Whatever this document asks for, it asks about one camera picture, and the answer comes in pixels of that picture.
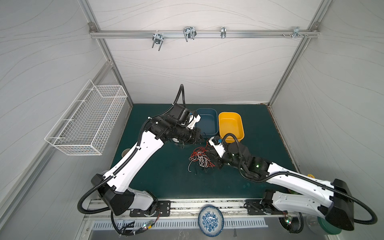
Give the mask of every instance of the perforated metal strip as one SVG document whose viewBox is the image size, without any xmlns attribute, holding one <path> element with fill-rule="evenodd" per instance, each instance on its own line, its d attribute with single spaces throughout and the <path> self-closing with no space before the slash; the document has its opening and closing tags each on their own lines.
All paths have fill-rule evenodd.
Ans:
<svg viewBox="0 0 384 240">
<path fill-rule="evenodd" d="M 134 229 L 142 227 L 150 219 L 139 219 L 135 221 Z M 118 228 L 124 227 L 133 220 L 117 220 Z M 224 218 L 224 228 L 256 228 L 268 227 L 263 217 L 247 218 Z M 193 229 L 199 228 L 196 218 L 187 219 L 159 219 L 152 229 Z M 96 220 L 92 230 L 113 230 L 110 220 Z"/>
</svg>

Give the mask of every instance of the blue and white plate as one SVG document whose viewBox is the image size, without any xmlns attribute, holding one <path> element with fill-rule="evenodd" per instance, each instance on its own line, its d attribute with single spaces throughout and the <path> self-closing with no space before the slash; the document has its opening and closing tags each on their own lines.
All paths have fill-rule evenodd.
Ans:
<svg viewBox="0 0 384 240">
<path fill-rule="evenodd" d="M 197 222 L 200 230 L 209 237 L 217 236 L 224 227 L 223 214 L 214 206 L 204 207 L 199 213 Z"/>
</svg>

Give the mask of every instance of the green table surface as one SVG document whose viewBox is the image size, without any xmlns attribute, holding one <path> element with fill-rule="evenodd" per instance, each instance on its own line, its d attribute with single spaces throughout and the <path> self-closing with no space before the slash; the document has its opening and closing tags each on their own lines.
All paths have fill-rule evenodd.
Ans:
<svg viewBox="0 0 384 240">
<path fill-rule="evenodd" d="M 164 112 L 169 104 L 135 104 L 129 116 L 112 166 L 121 160 L 124 149 L 137 142 L 137 136 L 148 116 Z M 217 113 L 236 112 L 242 117 L 245 137 L 241 141 L 251 154 L 275 162 L 295 171 L 267 106 L 187 104 L 190 110 L 213 108 Z M 155 152 L 132 180 L 130 187 L 148 190 L 157 198 L 261 198 L 266 189 L 286 192 L 286 189 L 269 183 L 253 183 L 243 179 L 238 170 L 229 166 L 222 169 L 201 169 L 188 160 L 200 145 L 186 145 L 184 149 L 167 142 Z"/>
</svg>

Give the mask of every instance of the yellow object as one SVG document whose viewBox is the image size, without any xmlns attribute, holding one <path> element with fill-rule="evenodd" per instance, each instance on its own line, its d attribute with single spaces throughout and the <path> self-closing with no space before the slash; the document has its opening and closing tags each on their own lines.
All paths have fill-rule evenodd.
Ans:
<svg viewBox="0 0 384 240">
<path fill-rule="evenodd" d="M 223 138 L 227 133 L 232 133 L 240 142 L 244 138 L 243 122 L 238 113 L 222 112 L 218 115 L 218 129 L 220 137 Z M 225 140 L 227 143 L 235 142 L 233 137 L 228 136 Z"/>
</svg>

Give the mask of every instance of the white wire basket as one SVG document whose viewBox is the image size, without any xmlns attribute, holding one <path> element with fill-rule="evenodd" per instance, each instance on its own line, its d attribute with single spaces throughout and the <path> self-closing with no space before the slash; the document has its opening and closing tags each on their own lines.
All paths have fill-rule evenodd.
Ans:
<svg viewBox="0 0 384 240">
<path fill-rule="evenodd" d="M 45 137 L 67 155 L 101 155 L 127 98 L 121 85 L 95 86 L 90 82 Z M 81 94 L 85 97 L 78 100 Z"/>
</svg>

